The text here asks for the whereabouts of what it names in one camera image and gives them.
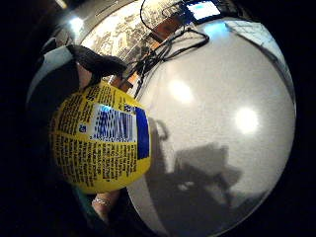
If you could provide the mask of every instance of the table surface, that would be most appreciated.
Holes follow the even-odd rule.
[[[152,165],[127,189],[161,235],[232,228],[268,196],[291,150],[288,88],[269,58],[229,32],[225,20],[197,26],[210,42],[159,65],[138,97],[149,116]]]

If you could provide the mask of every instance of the ring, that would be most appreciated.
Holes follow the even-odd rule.
[[[111,206],[110,201],[107,200],[107,199],[100,199],[100,198],[95,197],[95,198],[92,200],[92,202],[97,202],[97,203],[103,204],[103,205],[105,205],[105,206],[107,206],[107,207],[110,207],[110,206]]]

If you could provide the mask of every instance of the wire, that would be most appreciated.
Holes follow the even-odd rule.
[[[176,2],[176,3],[172,4],[172,5],[170,5],[170,6],[166,7],[166,8],[164,8],[164,9],[161,11],[161,14],[162,14],[165,18],[170,17],[170,16],[165,15],[164,12],[165,12],[167,9],[172,8],[172,7],[175,7],[175,6],[177,6],[177,5],[181,4],[181,3],[182,3],[182,4],[185,4],[184,1]]]
[[[142,8],[143,8],[145,2],[146,2],[146,0],[143,0],[143,1],[142,1],[142,4],[141,4],[141,6],[140,6],[140,10],[139,10],[140,21],[142,22],[142,24],[143,24],[147,29],[149,29],[149,30],[152,31],[154,34],[156,34],[157,37],[162,38],[163,36],[161,36],[161,35],[160,35],[157,31],[155,31],[153,28],[149,27],[149,26],[144,22],[144,20],[143,20],[143,18],[142,18]]]
[[[187,47],[180,48],[176,50],[175,52],[170,53],[172,49],[172,45],[174,43],[175,39],[178,39],[179,37],[183,36],[185,33],[194,33],[197,35],[200,35],[203,37],[203,39],[197,43],[194,43],[192,45],[189,45]],[[172,37],[169,39],[165,40],[162,42],[158,47],[156,47],[154,50],[151,50],[148,52],[148,54],[142,58],[141,60],[138,61],[131,61],[128,64],[135,64],[134,67],[130,69],[130,71],[127,73],[126,76],[124,76],[119,84],[119,88],[127,82],[127,80],[135,73],[137,72],[139,75],[139,80],[137,81],[137,89],[134,94],[134,98],[137,97],[141,86],[144,82],[144,78],[146,74],[153,68],[155,67],[159,62],[165,62],[173,59],[174,57],[180,55],[181,53],[191,49],[191,48],[198,48],[201,47],[209,42],[209,36],[200,32],[197,32],[191,28],[184,29],[180,31],[178,34],[174,34]]]

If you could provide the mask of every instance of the yellow can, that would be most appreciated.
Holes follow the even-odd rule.
[[[85,194],[124,188],[150,167],[144,109],[106,82],[61,104],[50,123],[49,143],[64,179]]]

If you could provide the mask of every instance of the person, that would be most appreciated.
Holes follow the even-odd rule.
[[[102,76],[121,76],[125,68],[125,63],[119,58],[101,56],[80,45],[63,45],[44,52],[26,102],[32,140],[30,152],[35,163],[42,161],[42,157],[49,158],[46,153],[49,123],[60,104],[70,94],[99,83]],[[118,198],[119,190],[96,194],[93,198],[91,205],[105,223],[109,223],[109,213]]]

